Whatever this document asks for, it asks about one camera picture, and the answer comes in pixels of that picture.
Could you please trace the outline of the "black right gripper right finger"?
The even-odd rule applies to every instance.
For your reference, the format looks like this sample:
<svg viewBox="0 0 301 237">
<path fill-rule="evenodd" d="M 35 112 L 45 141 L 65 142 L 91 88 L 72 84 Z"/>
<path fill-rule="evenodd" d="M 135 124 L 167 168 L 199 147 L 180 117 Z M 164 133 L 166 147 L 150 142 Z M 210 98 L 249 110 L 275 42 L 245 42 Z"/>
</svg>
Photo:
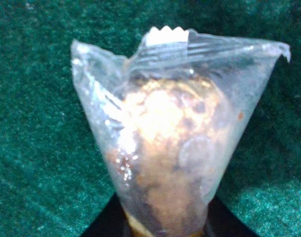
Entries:
<svg viewBox="0 0 301 237">
<path fill-rule="evenodd" d="M 209 204 L 206 236 L 254 237 L 255 232 L 240 221 L 226 205 L 215 196 Z"/>
</svg>

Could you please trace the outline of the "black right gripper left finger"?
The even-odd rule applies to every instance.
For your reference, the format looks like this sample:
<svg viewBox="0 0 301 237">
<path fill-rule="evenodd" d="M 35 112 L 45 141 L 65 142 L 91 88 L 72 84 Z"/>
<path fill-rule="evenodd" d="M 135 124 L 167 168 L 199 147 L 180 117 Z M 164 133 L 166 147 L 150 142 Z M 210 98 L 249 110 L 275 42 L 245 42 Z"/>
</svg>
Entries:
<svg viewBox="0 0 301 237">
<path fill-rule="evenodd" d="M 81 237 L 130 237 L 130 227 L 117 194 L 84 230 Z"/>
</svg>

